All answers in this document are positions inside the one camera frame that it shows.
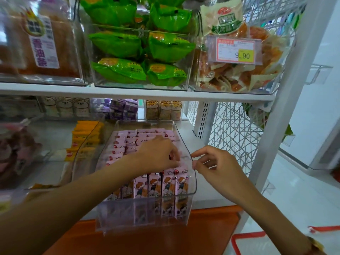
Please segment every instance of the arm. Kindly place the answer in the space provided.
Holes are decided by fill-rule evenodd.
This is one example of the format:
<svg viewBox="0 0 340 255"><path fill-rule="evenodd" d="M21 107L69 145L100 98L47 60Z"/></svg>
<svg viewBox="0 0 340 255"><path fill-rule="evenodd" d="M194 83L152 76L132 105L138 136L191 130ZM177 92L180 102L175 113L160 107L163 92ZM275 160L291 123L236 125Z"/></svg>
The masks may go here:
<svg viewBox="0 0 340 255"><path fill-rule="evenodd" d="M266 232L282 255L312 253L312 244L269 200L261 195L244 174L236 158L227 151L206 146L191 156L193 168L224 197L240 205Z"/></svg>
<svg viewBox="0 0 340 255"><path fill-rule="evenodd" d="M142 149L77 181L20 204L0 216L1 254L42 254L78 220L123 184L176 167L178 150L161 136Z"/></svg>

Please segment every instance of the red and white shopping basket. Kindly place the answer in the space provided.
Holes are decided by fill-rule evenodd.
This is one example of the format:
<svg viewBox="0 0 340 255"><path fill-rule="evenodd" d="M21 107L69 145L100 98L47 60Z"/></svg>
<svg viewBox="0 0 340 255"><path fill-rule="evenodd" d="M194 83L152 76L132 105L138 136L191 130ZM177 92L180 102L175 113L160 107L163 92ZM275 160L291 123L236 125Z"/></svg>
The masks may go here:
<svg viewBox="0 0 340 255"><path fill-rule="evenodd" d="M340 255L340 225L309 226L309 234L325 247L327 255ZM236 255L280 255L273 242L264 231L235 234L231 243Z"/></svg>

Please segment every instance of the price 9.90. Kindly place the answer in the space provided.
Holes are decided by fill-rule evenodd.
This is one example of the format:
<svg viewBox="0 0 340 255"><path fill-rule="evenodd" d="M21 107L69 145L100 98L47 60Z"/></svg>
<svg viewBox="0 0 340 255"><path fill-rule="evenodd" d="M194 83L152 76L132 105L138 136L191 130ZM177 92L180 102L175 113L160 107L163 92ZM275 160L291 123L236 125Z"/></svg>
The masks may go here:
<svg viewBox="0 0 340 255"><path fill-rule="evenodd" d="M242 58L242 59L250 59L250 54L242 53L242 56L240 58Z"/></svg>

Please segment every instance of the red and white price tag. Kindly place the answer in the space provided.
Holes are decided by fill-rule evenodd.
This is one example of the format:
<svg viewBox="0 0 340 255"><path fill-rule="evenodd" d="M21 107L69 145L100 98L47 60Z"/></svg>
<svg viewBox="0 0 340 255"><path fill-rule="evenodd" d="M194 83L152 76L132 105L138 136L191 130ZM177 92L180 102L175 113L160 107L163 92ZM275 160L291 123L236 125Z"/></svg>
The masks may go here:
<svg viewBox="0 0 340 255"><path fill-rule="evenodd" d="M216 39L216 60L222 63L254 64L254 40Z"/></svg>

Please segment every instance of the bracelet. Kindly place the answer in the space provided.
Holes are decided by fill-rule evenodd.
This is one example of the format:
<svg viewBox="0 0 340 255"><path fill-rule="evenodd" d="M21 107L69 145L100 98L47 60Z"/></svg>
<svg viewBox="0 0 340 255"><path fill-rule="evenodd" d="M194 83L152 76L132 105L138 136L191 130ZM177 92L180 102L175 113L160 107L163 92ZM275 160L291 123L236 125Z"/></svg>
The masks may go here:
<svg viewBox="0 0 340 255"><path fill-rule="evenodd" d="M309 237L309 236L307 236L307 238L311 242L312 248L305 255L317 254L317 252L319 252L319 251L323 252L324 246L320 242L318 242L317 240L314 240L312 237Z"/></svg>

